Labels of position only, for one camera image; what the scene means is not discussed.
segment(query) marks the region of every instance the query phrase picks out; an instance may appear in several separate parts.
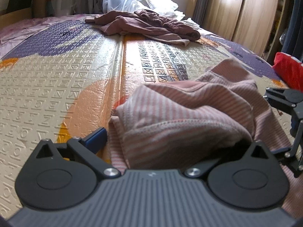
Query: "wooden wardrobe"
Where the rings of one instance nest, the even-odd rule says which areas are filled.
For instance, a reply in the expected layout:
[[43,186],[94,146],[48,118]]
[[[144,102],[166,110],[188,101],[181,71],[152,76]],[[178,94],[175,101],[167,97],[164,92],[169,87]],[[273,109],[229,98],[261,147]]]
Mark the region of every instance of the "wooden wardrobe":
[[209,0],[202,27],[262,56],[278,0]]

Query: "striped garment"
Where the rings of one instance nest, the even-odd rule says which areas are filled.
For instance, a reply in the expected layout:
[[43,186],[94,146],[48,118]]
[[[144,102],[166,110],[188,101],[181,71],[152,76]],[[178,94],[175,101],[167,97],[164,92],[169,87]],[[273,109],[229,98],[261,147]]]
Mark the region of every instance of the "striped garment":
[[[121,172],[183,170],[242,139],[262,140],[271,150],[290,146],[254,77],[235,58],[223,60],[196,81],[141,85],[109,122],[111,160]],[[293,196],[293,186],[300,179],[284,171],[292,188],[285,207],[297,215],[292,203],[299,204],[303,196]]]

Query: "folded clothes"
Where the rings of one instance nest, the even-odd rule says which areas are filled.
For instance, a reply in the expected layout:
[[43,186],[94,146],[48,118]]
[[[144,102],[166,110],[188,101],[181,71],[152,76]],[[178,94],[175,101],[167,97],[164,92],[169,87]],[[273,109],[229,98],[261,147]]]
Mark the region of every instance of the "folded clothes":
[[188,168],[218,148],[262,140],[290,146],[254,77],[234,58],[196,81],[138,87],[109,122],[112,164],[132,169]]
[[100,30],[106,35],[139,33],[156,41],[183,46],[200,39],[200,33],[189,25],[147,10],[135,13],[113,10],[85,21],[101,25]]
[[290,88],[303,92],[303,66],[301,64],[302,62],[295,57],[278,52],[272,68]]

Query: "foam play mat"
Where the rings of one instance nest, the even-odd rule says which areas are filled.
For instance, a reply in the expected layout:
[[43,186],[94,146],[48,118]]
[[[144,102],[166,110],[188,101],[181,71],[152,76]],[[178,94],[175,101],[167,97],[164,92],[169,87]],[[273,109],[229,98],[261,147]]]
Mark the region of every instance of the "foam play mat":
[[[57,23],[23,41],[0,61],[0,213],[21,204],[14,181],[41,139],[66,142],[107,128],[112,109],[145,82],[194,80],[235,56],[265,88],[286,87],[271,67],[232,42],[186,48],[139,35],[105,37],[81,21]],[[288,137],[290,119],[274,111]],[[110,162],[107,149],[98,153]]]

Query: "triangular cutout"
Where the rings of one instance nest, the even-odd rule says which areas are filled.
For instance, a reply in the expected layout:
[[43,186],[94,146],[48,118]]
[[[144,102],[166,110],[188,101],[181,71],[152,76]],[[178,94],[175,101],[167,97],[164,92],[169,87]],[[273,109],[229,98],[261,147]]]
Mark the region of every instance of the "triangular cutout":
[[256,146],[254,151],[251,154],[252,157],[255,158],[262,158],[262,159],[268,159],[266,153],[264,152],[263,148],[261,146]]
[[43,145],[43,147],[40,149],[38,155],[36,156],[37,159],[40,158],[46,158],[46,157],[52,157],[53,153],[51,152],[49,146],[47,144]]

